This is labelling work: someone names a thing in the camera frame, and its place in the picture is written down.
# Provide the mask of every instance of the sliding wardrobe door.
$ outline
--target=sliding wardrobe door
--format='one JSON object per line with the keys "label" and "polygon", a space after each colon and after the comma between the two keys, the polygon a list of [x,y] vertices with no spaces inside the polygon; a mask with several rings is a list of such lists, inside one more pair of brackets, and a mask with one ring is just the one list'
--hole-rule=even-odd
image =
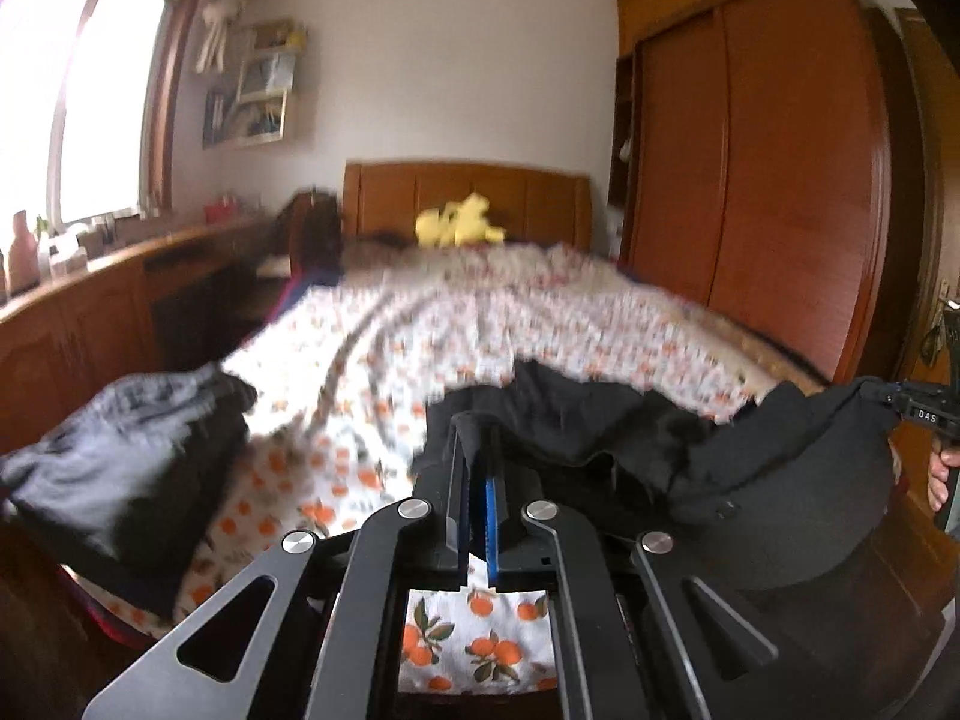
{"label": "sliding wardrobe door", "polygon": [[845,378],[872,318],[889,200],[870,36],[856,0],[722,11],[730,148],[709,307]]}
{"label": "sliding wardrobe door", "polygon": [[723,221],[727,73],[712,12],[637,48],[637,193],[629,269],[706,303]]}

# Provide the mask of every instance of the cabinet door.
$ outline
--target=cabinet door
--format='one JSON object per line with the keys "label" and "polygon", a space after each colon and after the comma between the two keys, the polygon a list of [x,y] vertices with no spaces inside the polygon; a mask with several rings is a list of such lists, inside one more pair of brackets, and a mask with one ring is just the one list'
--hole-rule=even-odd
{"label": "cabinet door", "polygon": [[52,307],[6,319],[0,334],[0,455],[38,440],[85,400],[79,361]]}
{"label": "cabinet door", "polygon": [[157,370],[157,351],[139,269],[98,274],[61,304],[71,343],[88,372],[88,397],[131,373]]}
{"label": "cabinet door", "polygon": [[730,150],[709,307],[842,379],[858,357],[848,338],[870,323],[866,274],[882,263],[889,200],[866,25],[856,0],[736,0],[723,12]]}
{"label": "cabinet door", "polygon": [[707,303],[723,223],[727,66],[707,13],[641,48],[637,197],[628,268]]}

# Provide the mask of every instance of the yellow plush toy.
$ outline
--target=yellow plush toy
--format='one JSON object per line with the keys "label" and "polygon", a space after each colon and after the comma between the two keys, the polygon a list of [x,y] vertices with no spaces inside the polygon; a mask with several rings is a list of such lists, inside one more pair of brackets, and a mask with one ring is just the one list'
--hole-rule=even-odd
{"label": "yellow plush toy", "polygon": [[502,244],[506,230],[491,227],[486,213],[490,201],[473,193],[463,202],[448,202],[443,212],[437,208],[416,218],[416,240],[421,247],[462,247],[463,245]]}

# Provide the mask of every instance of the bed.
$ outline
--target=bed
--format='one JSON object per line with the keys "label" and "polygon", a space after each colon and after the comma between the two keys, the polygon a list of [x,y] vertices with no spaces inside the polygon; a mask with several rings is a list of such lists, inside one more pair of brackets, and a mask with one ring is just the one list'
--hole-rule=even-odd
{"label": "bed", "polygon": [[[370,240],[409,239],[419,210],[470,191],[491,199],[493,223],[528,242],[418,250]],[[339,284],[304,290],[224,360],[259,399],[248,416],[250,441],[173,619],[75,577],[107,622],[161,637],[284,533],[309,529],[327,538],[360,527],[411,493],[426,405],[459,386],[506,383],[515,360],[545,362],[574,379],[656,388],[718,420],[782,378],[817,389],[773,349],[738,343],[736,327],[711,327],[702,310],[589,256],[585,176],[465,163],[350,164],[343,216]],[[401,691],[554,688],[541,594],[495,593],[485,571],[474,557],[462,592],[411,594]],[[509,668],[478,668],[478,658]]]}

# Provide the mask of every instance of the wooden desk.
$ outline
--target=wooden desk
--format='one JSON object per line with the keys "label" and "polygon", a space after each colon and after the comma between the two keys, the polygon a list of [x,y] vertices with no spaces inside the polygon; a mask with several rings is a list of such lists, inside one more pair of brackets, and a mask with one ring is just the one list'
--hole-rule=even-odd
{"label": "wooden desk", "polygon": [[152,306],[258,254],[268,227],[243,218],[152,239],[0,308],[0,454],[121,376],[165,368]]}

